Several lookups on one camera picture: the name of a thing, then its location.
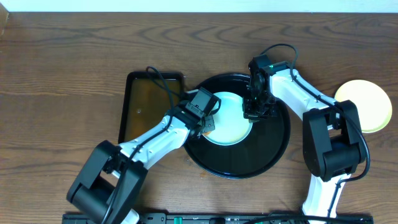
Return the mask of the light blue plate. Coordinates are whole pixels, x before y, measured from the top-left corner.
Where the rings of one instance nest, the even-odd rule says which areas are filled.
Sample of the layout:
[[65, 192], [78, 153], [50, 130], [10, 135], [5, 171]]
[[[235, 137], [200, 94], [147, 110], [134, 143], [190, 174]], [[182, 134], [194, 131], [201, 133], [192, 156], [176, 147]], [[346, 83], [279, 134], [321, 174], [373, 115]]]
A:
[[227, 91], [215, 95], [221, 99], [221, 108], [213, 115], [215, 130], [204, 137], [220, 146], [237, 144], [246, 138], [252, 129], [252, 123], [243, 116], [243, 98]]

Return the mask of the yellow plate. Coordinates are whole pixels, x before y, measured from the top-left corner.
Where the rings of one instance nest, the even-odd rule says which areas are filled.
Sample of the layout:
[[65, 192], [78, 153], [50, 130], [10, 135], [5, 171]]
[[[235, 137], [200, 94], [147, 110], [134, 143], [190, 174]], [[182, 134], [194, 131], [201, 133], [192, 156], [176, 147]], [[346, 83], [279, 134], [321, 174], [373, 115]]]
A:
[[351, 80], [335, 93], [337, 101], [352, 101], [359, 114], [363, 133], [375, 133], [385, 128], [392, 118], [392, 103], [387, 93], [367, 80]]

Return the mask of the green and yellow sponge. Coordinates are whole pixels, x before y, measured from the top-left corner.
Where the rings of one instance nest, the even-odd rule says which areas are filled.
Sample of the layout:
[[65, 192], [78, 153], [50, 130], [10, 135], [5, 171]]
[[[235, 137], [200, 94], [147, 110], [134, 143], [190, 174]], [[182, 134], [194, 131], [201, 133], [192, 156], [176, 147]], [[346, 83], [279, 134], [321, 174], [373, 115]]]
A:
[[208, 136], [211, 132], [212, 132], [212, 130], [203, 130], [201, 132], [201, 134], [204, 135], [204, 136]]

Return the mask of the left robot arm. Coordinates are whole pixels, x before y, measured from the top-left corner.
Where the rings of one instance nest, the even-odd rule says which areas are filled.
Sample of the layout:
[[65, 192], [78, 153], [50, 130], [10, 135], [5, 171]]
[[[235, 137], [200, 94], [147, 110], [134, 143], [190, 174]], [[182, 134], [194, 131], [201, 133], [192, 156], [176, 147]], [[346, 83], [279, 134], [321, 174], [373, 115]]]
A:
[[196, 120], [175, 108], [143, 135], [115, 146], [99, 143], [72, 183], [67, 200], [94, 223], [138, 223], [132, 205], [148, 170], [193, 133], [215, 129], [213, 115]]

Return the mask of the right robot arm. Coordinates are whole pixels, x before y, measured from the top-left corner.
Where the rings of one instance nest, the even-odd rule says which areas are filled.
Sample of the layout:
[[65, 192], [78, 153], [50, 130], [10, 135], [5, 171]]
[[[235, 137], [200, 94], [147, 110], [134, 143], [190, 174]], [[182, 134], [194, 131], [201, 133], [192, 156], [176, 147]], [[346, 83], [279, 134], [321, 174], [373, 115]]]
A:
[[[302, 120], [303, 158], [312, 174], [302, 212], [307, 223], [332, 223], [345, 183], [362, 179], [370, 166], [356, 105], [325, 96], [287, 61], [272, 63], [262, 54], [248, 67], [244, 117], [251, 121], [274, 117], [281, 101]], [[362, 162], [364, 172], [353, 177]]]

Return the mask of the round black serving tray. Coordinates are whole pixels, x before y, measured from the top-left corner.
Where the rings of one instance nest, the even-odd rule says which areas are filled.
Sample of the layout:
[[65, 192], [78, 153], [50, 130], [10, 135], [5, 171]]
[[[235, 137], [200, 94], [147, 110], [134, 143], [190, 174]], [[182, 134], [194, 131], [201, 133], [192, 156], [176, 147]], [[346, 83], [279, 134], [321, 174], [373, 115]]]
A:
[[188, 155], [206, 171], [229, 179], [245, 179], [270, 169], [283, 155], [290, 138], [290, 117], [286, 105], [276, 101], [277, 116], [252, 124], [247, 137], [220, 146], [204, 137], [189, 139]]

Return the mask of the black rectangular water tray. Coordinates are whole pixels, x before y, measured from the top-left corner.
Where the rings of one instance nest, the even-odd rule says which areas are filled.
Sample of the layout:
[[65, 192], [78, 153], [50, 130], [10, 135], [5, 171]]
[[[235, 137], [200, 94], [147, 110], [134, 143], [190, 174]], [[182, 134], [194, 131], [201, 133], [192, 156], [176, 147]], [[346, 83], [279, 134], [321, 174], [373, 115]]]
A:
[[118, 142], [131, 141], [158, 125], [170, 109], [168, 93], [154, 73], [131, 72], [126, 79]]

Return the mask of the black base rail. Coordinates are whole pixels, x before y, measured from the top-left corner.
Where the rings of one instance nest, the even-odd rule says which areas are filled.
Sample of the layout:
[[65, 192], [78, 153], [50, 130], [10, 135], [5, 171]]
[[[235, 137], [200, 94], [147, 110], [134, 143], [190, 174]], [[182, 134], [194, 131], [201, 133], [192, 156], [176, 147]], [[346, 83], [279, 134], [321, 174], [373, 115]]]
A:
[[[165, 214], [165, 213], [143, 213], [138, 215], [128, 215], [122, 223], [140, 223], [140, 224], [238, 224], [247, 223], [252, 220], [258, 220], [256, 223], [341, 223], [336, 220], [333, 221], [318, 221], [307, 219], [291, 219], [282, 218], [282, 216], [294, 216], [288, 213], [270, 213], [268, 215], [187, 215], [187, 214]], [[367, 215], [340, 215], [337, 219], [343, 221], [342, 223], [374, 223], [372, 216]], [[62, 224], [89, 224], [95, 223], [90, 220], [86, 215], [82, 214], [64, 214], [62, 217]]]

